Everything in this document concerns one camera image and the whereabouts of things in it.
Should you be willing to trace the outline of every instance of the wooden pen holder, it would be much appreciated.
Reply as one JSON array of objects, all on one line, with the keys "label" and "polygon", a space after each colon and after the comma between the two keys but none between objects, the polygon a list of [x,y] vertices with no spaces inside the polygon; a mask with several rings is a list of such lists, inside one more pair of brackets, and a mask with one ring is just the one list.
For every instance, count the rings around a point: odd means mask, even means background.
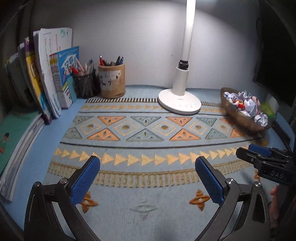
[{"label": "wooden pen holder", "polygon": [[103,98],[115,99],[126,93],[125,65],[98,66],[98,80]]}]

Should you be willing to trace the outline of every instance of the screw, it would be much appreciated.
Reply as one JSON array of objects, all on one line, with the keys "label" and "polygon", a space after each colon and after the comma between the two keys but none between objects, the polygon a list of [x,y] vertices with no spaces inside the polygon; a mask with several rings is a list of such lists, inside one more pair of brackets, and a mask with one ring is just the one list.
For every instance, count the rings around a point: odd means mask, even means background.
[{"label": "screw", "polygon": [[33,187],[39,187],[39,185],[40,185],[41,183],[40,182],[35,182],[34,184],[33,184]]},{"label": "screw", "polygon": [[227,179],[226,179],[226,182],[227,182],[228,184],[231,184],[233,181],[234,181],[234,179],[232,179],[232,178],[227,178]]},{"label": "screw", "polygon": [[255,181],[254,184],[255,184],[256,187],[262,188],[262,184],[260,182]]},{"label": "screw", "polygon": [[65,184],[68,182],[68,179],[64,177],[59,182],[60,182],[60,184]]}]

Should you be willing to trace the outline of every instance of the wicker basket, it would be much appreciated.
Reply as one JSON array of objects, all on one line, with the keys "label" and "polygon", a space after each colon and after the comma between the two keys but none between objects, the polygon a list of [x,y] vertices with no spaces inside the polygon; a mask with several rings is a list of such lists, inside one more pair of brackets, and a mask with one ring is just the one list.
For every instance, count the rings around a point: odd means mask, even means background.
[{"label": "wicker basket", "polygon": [[232,105],[223,95],[224,92],[236,93],[239,91],[231,89],[231,88],[222,88],[220,90],[222,107],[225,111],[236,121],[236,123],[242,127],[247,128],[251,132],[260,132],[264,130],[268,130],[271,127],[271,120],[268,119],[268,124],[266,127],[260,126],[254,122],[253,118],[246,117],[243,113],[241,113],[234,105]]}]

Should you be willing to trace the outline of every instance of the pen cup label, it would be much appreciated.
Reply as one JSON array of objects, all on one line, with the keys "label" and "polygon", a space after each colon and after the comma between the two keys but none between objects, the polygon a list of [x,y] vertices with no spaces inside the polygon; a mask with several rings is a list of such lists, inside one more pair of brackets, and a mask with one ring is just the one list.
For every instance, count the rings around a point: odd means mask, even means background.
[{"label": "pen cup label", "polygon": [[111,91],[116,89],[121,79],[121,70],[104,71],[99,74],[101,90]]}]

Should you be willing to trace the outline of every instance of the black mesh pen holder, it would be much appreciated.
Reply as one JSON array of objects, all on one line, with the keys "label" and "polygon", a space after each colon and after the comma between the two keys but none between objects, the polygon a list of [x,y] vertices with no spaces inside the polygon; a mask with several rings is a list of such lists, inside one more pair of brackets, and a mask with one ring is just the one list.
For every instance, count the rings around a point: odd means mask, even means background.
[{"label": "black mesh pen holder", "polygon": [[78,87],[79,96],[83,99],[94,97],[98,94],[96,86],[96,70],[84,76],[75,77],[75,85]]}]

